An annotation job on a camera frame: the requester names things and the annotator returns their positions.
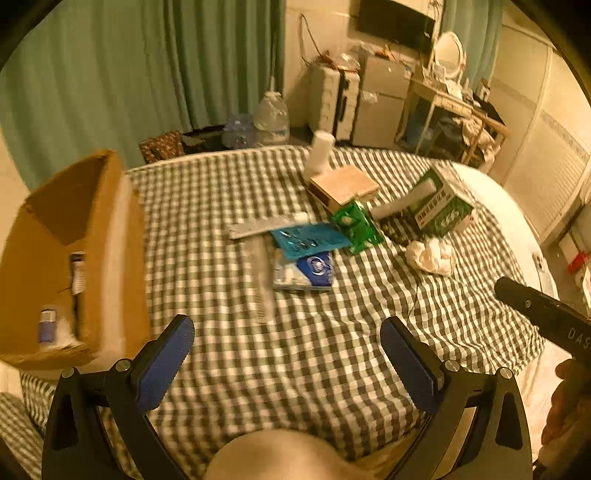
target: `screw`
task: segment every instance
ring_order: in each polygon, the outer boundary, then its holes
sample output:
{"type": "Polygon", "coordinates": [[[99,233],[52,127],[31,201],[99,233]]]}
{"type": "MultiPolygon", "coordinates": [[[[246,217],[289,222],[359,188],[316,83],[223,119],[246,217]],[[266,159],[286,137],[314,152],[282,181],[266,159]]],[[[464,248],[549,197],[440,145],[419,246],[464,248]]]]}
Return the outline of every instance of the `screw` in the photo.
{"type": "Polygon", "coordinates": [[[131,362],[126,358],[124,358],[123,360],[119,360],[115,364],[115,370],[117,370],[118,372],[127,372],[127,370],[129,370],[129,367],[131,367],[131,362]]]}
{"type": "Polygon", "coordinates": [[[72,375],[74,375],[74,369],[72,367],[67,367],[61,371],[61,376],[64,378],[70,378],[72,375]]]}
{"type": "Polygon", "coordinates": [[[511,378],[513,378],[513,372],[511,371],[511,369],[509,369],[507,367],[502,367],[499,370],[499,373],[501,374],[501,376],[503,378],[506,378],[507,380],[510,380],[511,378]]]}
{"type": "Polygon", "coordinates": [[[457,372],[460,369],[460,364],[455,360],[446,360],[443,366],[450,372],[457,372]]]}

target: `wooden block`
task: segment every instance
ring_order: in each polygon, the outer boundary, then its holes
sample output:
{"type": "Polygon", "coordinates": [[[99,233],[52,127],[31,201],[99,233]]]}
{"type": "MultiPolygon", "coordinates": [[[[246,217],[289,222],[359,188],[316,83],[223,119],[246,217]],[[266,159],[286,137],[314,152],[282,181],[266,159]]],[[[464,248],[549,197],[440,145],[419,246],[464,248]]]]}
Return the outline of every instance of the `wooden block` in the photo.
{"type": "Polygon", "coordinates": [[[353,165],[346,165],[310,179],[310,193],[316,197],[330,213],[357,198],[367,202],[379,192],[379,184],[353,165]]]}

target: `green packet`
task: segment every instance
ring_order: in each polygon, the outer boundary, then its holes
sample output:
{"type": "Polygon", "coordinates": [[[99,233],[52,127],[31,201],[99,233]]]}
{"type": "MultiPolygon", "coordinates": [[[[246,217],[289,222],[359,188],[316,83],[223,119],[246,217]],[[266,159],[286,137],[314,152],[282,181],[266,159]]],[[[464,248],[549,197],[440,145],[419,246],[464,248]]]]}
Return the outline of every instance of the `green packet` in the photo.
{"type": "Polygon", "coordinates": [[[384,241],[378,228],[368,218],[365,208],[357,200],[349,202],[338,210],[332,221],[351,241],[349,252],[353,255],[384,241]]]}

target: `green curtain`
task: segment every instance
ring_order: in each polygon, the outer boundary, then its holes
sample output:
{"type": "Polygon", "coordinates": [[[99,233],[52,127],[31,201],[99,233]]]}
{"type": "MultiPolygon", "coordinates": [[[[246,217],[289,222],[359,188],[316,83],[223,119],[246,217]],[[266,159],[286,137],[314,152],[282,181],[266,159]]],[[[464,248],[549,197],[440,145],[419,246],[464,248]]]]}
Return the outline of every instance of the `green curtain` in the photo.
{"type": "Polygon", "coordinates": [[[467,54],[464,78],[490,79],[503,20],[502,0],[445,0],[441,33],[454,32],[467,54]]]}
{"type": "MultiPolygon", "coordinates": [[[[138,143],[253,112],[284,0],[64,0],[0,72],[0,125],[33,189],[94,150],[144,163],[138,143]]],[[[271,61],[276,38],[275,61],[271,61]]]]}

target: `open cardboard box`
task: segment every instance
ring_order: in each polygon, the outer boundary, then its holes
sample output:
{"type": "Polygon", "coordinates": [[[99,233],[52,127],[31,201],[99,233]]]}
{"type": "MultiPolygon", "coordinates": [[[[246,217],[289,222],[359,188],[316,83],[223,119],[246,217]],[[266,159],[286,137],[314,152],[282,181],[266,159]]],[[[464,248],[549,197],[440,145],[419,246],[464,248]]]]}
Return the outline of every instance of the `open cardboard box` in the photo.
{"type": "Polygon", "coordinates": [[[150,339],[143,236],[138,194],[115,152],[91,155],[31,193],[0,262],[0,360],[57,378],[65,367],[100,371],[133,358],[150,339]],[[70,254],[78,251],[86,289],[75,315],[70,254]],[[77,332],[78,345],[41,349],[48,306],[77,332]]]}

